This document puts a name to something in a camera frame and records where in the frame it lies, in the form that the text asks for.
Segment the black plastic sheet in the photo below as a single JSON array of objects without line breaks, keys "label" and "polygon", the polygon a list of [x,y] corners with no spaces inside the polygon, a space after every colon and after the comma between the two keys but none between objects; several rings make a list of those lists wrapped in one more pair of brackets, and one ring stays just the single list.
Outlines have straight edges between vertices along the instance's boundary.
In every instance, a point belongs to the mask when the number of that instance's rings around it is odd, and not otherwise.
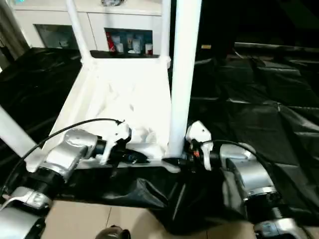
[{"label": "black plastic sheet", "polygon": [[[75,51],[33,49],[0,74],[0,104],[39,141],[50,131],[80,66]],[[319,224],[310,212],[310,206],[316,212],[319,207],[316,68],[250,59],[196,65],[189,109],[189,121],[201,120],[213,139],[248,143],[273,161],[267,170],[294,217],[305,225]],[[49,110],[45,102],[56,105]],[[41,130],[33,135],[29,125]],[[16,161],[3,148],[1,178]],[[85,169],[74,172],[59,198],[148,208],[168,231],[186,234],[216,219],[242,219],[223,205],[223,180],[219,169],[179,174],[164,168]]]}]

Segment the tiled floor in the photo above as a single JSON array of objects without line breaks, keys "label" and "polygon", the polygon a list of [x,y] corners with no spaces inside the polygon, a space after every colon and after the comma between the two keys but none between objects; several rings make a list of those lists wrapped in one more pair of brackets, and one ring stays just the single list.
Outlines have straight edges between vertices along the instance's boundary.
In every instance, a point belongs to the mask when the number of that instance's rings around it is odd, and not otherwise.
[{"label": "tiled floor", "polygon": [[[42,239],[94,239],[99,231],[112,225],[128,229],[132,239],[255,239],[250,223],[232,223],[177,237],[168,234],[146,209],[61,201],[55,203],[46,223]],[[318,229],[310,231],[319,239]]]}]

